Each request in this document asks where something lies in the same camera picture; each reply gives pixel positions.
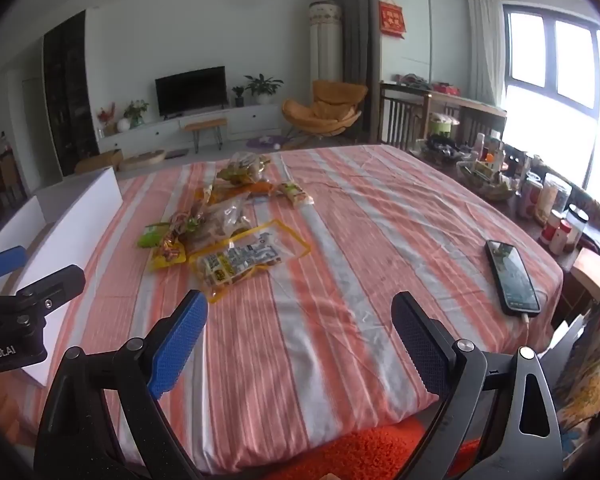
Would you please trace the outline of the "small snack stick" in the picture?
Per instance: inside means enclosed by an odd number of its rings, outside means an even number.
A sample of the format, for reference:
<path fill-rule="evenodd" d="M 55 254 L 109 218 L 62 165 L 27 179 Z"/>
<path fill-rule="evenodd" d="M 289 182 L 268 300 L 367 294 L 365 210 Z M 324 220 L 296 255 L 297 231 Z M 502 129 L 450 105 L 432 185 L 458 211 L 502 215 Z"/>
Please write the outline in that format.
<path fill-rule="evenodd" d="M 294 181 L 283 182 L 278 186 L 279 192 L 291 202 L 294 207 L 313 205 L 313 197 Z"/>

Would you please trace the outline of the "small wooden stool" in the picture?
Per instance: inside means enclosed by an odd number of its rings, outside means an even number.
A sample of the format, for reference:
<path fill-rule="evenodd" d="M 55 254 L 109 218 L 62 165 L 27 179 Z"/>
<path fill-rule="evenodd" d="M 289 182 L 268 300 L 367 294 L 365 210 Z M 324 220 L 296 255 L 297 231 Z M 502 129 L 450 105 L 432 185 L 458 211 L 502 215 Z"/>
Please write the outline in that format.
<path fill-rule="evenodd" d="M 194 139 L 194 151 L 196 154 L 199 153 L 200 149 L 200 136 L 205 131 L 212 133 L 214 142 L 219 151 L 223 148 L 223 137 L 222 130 L 228 125 L 228 121 L 225 118 L 215 118 L 210 120 L 204 120 L 203 122 L 191 122 L 183 127 L 183 130 L 189 132 Z"/>

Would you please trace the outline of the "wicker basket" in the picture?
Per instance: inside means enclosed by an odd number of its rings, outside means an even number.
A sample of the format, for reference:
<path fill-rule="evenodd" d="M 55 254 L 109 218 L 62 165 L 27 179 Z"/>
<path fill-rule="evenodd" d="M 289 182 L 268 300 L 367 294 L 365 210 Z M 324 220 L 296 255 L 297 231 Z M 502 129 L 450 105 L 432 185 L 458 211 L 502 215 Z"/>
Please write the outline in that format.
<path fill-rule="evenodd" d="M 505 202 L 518 192 L 520 183 L 518 179 L 507 177 L 502 172 L 487 178 L 484 174 L 473 170 L 473 166 L 472 162 L 457 162 L 456 176 L 465 188 L 487 202 Z"/>

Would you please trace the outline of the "striped orange white tablecloth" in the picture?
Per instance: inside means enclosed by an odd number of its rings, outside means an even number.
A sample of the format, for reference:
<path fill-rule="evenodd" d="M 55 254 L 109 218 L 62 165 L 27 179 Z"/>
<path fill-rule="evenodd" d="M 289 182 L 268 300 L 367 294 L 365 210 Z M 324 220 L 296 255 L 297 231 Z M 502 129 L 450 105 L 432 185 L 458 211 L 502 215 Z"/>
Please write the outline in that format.
<path fill-rule="evenodd" d="M 309 255 L 248 278 L 209 309 L 204 333 L 161 407 L 195 466 L 228 474 L 289 460 L 358 430 L 402 422 L 434 402 L 391 323 L 409 292 L 480 349 L 547 347 L 564 274 L 535 238 L 415 157 L 385 145 L 272 157 L 313 205 L 256 200 Z M 521 254 L 541 313 L 507 315 L 486 241 Z"/>

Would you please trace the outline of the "round cat scratcher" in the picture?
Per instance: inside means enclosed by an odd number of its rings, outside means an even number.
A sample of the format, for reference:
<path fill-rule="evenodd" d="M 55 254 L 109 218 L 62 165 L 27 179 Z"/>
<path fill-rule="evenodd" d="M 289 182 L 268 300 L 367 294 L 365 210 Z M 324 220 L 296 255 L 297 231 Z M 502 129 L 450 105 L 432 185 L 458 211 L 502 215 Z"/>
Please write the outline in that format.
<path fill-rule="evenodd" d="M 150 167 L 160 162 L 163 162 L 166 159 L 166 151 L 165 150 L 155 150 L 152 152 L 146 152 L 143 154 L 138 154 L 129 158 L 125 158 L 120 162 L 119 170 L 120 171 L 133 171 L 140 168 Z"/>

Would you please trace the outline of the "red wall hanging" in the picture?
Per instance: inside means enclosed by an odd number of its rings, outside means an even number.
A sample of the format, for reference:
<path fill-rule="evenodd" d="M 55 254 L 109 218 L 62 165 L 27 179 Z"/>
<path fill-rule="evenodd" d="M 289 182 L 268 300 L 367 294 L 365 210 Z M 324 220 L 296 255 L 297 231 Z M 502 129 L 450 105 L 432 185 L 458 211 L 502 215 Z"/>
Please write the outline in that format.
<path fill-rule="evenodd" d="M 393 0 L 379 0 L 379 30 L 389 37 L 403 39 L 406 34 L 406 24 L 403 9 Z"/>

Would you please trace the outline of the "orange snack bag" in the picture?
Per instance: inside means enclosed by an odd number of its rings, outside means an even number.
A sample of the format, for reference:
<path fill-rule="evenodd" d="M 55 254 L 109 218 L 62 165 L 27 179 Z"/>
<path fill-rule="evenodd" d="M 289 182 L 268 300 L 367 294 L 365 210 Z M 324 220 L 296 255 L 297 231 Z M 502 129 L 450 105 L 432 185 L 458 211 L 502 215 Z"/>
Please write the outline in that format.
<path fill-rule="evenodd" d="M 214 205 L 242 194 L 271 196 L 275 191 L 276 186 L 267 180 L 238 185 L 232 185 L 230 182 L 216 180 L 212 184 L 196 188 L 194 191 L 194 199 L 202 200 L 209 205 Z"/>

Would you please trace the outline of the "dark grey curtain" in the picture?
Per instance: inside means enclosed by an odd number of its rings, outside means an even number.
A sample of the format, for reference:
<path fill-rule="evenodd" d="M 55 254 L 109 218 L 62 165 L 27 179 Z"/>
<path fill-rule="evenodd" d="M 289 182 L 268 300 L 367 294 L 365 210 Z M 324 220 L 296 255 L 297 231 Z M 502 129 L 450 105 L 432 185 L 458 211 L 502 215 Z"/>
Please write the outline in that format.
<path fill-rule="evenodd" d="M 377 140 L 379 114 L 380 37 L 379 0 L 332 0 L 342 11 L 342 78 L 364 84 L 362 115 L 349 130 L 356 143 Z"/>

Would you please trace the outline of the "clear bag round balls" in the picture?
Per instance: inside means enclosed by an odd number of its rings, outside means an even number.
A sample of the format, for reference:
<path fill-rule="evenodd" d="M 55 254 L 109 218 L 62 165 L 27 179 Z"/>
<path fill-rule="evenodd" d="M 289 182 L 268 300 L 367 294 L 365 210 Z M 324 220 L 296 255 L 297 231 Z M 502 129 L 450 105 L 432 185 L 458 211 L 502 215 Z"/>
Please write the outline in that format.
<path fill-rule="evenodd" d="M 236 153 L 223 167 L 216 177 L 231 185 L 257 183 L 264 179 L 263 175 L 271 159 L 266 155 L 245 152 Z"/>

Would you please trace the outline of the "yellow clear snack bag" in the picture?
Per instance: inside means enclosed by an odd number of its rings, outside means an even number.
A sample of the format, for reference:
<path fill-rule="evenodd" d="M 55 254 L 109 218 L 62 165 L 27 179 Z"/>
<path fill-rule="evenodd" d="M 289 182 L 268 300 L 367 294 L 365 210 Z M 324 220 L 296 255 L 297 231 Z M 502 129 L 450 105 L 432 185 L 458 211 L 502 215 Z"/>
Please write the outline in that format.
<path fill-rule="evenodd" d="M 201 292 L 215 304 L 248 278 L 310 252 L 310 244 L 294 229 L 271 220 L 195 252 L 188 264 Z"/>

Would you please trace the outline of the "small green snack packet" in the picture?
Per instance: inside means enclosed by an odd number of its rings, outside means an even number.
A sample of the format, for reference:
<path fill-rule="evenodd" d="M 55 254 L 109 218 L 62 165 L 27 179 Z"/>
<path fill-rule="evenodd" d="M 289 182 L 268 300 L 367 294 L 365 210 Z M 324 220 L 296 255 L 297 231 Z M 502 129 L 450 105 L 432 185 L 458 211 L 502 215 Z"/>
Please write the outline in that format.
<path fill-rule="evenodd" d="M 166 236 L 170 233 L 170 224 L 166 222 L 159 222 L 145 226 L 143 233 L 137 240 L 137 246 L 139 248 L 156 248 L 166 239 Z"/>

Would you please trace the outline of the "yellow chicken feet snack packet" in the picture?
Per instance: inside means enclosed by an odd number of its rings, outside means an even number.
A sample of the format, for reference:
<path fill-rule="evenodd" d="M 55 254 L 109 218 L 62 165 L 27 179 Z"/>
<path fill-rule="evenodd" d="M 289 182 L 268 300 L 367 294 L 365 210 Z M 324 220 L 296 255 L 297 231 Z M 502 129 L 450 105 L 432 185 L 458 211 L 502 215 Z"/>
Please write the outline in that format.
<path fill-rule="evenodd" d="M 152 250 L 149 267 L 158 271 L 186 263 L 186 260 L 184 245 L 176 237 L 167 236 Z"/>

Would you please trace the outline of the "black flat television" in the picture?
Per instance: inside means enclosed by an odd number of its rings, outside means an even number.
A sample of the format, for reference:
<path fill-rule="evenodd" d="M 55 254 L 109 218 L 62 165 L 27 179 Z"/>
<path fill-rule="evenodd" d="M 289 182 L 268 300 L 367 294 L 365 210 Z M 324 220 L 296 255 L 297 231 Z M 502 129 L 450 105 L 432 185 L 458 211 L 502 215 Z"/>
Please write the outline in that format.
<path fill-rule="evenodd" d="M 228 104 L 224 66 L 161 77 L 155 80 L 155 86 L 162 117 Z"/>

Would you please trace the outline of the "orange red rug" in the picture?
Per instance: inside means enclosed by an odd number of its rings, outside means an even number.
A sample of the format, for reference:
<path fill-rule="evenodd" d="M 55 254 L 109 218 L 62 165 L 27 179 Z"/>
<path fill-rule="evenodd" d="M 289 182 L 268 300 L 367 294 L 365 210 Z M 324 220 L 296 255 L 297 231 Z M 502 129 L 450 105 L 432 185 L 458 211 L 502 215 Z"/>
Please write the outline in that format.
<path fill-rule="evenodd" d="M 276 466 L 265 479 L 393 479 L 426 427 L 415 417 L 357 431 Z"/>

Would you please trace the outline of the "orange lounge chair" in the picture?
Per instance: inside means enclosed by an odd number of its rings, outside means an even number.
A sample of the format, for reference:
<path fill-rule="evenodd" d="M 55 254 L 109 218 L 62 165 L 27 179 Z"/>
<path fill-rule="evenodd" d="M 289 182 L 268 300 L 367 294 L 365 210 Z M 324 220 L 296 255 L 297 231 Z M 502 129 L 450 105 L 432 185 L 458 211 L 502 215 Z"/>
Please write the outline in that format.
<path fill-rule="evenodd" d="M 367 93 L 364 84 L 314 80 L 310 105 L 292 99 L 282 104 L 283 118 L 290 125 L 285 141 L 297 136 L 320 139 L 339 136 L 362 116 L 360 106 Z"/>

